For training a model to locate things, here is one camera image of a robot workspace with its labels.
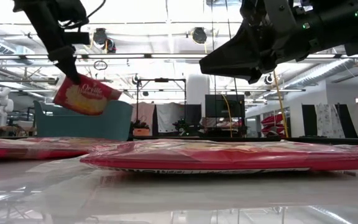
white table surface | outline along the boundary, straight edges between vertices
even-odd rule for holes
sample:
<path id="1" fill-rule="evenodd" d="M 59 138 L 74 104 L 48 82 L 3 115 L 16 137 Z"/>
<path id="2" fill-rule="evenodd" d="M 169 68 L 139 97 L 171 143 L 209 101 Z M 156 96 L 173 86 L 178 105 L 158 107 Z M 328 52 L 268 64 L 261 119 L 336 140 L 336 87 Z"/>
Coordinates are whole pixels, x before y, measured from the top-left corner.
<path id="1" fill-rule="evenodd" d="M 0 162 L 0 223 L 358 223 L 358 171 L 150 175 Z"/>

black monitor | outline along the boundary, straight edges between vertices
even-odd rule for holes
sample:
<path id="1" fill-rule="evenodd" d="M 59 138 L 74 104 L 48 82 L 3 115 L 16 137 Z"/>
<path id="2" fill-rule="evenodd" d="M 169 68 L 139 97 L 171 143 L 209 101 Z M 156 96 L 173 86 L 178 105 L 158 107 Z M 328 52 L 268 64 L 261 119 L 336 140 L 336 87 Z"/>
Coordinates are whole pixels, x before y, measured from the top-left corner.
<path id="1" fill-rule="evenodd" d="M 246 113 L 244 95 L 225 95 L 232 118 L 243 118 Z M 222 95 L 205 95 L 205 116 L 207 118 L 228 118 L 229 110 Z"/>

ceiling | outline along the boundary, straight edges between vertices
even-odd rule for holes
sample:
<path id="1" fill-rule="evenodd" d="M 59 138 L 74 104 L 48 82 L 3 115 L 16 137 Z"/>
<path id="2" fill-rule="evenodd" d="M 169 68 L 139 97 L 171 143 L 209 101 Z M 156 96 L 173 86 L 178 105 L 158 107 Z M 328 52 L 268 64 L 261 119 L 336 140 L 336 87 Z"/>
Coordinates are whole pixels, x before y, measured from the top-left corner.
<path id="1" fill-rule="evenodd" d="M 96 9 L 102 0 L 81 1 L 90 13 Z M 134 53 L 166 53 L 166 54 L 205 54 L 212 52 L 226 43 L 238 30 L 242 17 L 239 14 L 240 0 L 228 0 L 228 6 L 216 4 L 211 8 L 205 0 L 108 0 L 96 14 L 90 17 L 90 23 L 83 27 L 93 33 L 97 28 L 107 29 L 109 37 L 116 43 L 117 54 Z M 13 13 L 13 1 L 0 0 L 0 42 L 16 49 L 24 46 L 28 54 L 46 54 L 43 43 L 37 37 L 34 28 L 23 12 Z M 206 44 L 193 42 L 191 31 L 195 27 L 204 27 L 208 36 Z M 95 45 L 76 45 L 78 54 L 104 54 L 104 50 Z M 114 59 L 104 60 L 108 68 L 98 71 L 93 67 L 96 60 L 79 60 L 78 71 L 98 79 L 105 78 L 107 85 L 120 90 L 135 90 L 132 84 L 135 74 L 140 78 L 186 78 L 188 75 L 201 73 L 197 60 L 157 60 L 157 59 Z M 18 77 L 31 76 L 32 79 L 46 80 L 47 78 L 64 77 L 64 75 L 47 60 L 32 60 L 31 65 L 24 65 L 13 60 L 0 60 L 0 68 L 9 70 Z M 276 73 L 280 83 L 295 78 L 300 73 L 314 67 L 312 63 L 283 63 Z M 9 79 L 11 75 L 1 76 Z M 215 87 L 215 78 L 211 76 L 211 89 Z M 55 86 L 47 83 L 23 84 L 27 89 L 54 90 Z M 245 80 L 237 80 L 241 88 L 271 88 L 264 83 L 263 78 L 253 85 Z M 150 82 L 144 89 L 167 89 L 169 92 L 150 92 L 149 96 L 140 95 L 140 99 L 158 99 L 161 101 L 181 101 L 184 94 L 183 82 L 154 83 Z M 217 89 L 233 89 L 232 78 L 216 77 Z M 128 92 L 126 101 L 135 93 Z M 50 101 L 53 92 L 29 95 L 30 99 Z M 24 105 L 31 105 L 31 100 Z"/>

